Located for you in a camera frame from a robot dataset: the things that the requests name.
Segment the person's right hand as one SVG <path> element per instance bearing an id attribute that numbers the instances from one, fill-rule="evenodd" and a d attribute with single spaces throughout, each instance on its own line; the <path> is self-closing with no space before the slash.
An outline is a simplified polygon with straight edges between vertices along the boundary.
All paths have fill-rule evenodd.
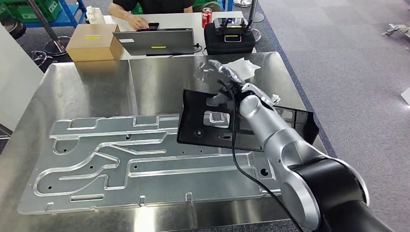
<path id="1" fill-rule="evenodd" d="M 128 22 L 129 26 L 134 30 L 149 28 L 147 21 L 138 15 L 129 14 L 126 18 L 126 21 Z"/>

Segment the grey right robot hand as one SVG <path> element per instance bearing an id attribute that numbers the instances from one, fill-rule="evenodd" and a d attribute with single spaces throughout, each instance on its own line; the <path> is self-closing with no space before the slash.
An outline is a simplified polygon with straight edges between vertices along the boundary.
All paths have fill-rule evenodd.
<path id="1" fill-rule="evenodd" d="M 235 102 L 235 94 L 241 92 L 241 87 L 245 84 L 239 75 L 229 67 L 225 67 L 217 60 L 210 59 L 208 65 L 213 71 L 222 74 L 227 78 L 227 82 L 222 79 L 218 79 L 217 83 L 221 85 L 218 93 L 214 97 L 209 97 L 206 99 L 207 106 L 217 107 L 227 101 L 232 100 Z"/>

